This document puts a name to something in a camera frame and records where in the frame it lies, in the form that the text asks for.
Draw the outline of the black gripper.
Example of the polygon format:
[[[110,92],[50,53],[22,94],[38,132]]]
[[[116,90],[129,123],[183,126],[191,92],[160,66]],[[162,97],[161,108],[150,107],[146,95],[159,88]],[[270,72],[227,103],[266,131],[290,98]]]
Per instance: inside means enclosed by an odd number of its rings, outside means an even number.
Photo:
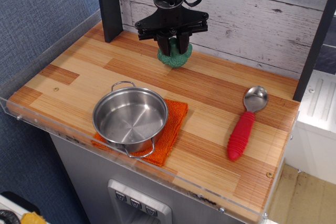
[[[173,9],[158,8],[152,15],[135,23],[140,40],[157,41],[161,53],[170,56],[169,39],[177,35],[179,53],[186,53],[189,35],[208,30],[208,13],[179,6]]]

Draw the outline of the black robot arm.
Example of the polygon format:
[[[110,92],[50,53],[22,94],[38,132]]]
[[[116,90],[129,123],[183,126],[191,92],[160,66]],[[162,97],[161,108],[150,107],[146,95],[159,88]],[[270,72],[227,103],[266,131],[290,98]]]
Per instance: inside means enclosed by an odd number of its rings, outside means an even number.
[[[153,0],[157,10],[135,23],[140,40],[153,39],[161,53],[171,54],[170,39],[174,37],[180,54],[187,52],[190,36],[208,30],[208,13],[183,7],[198,5],[202,0]]]

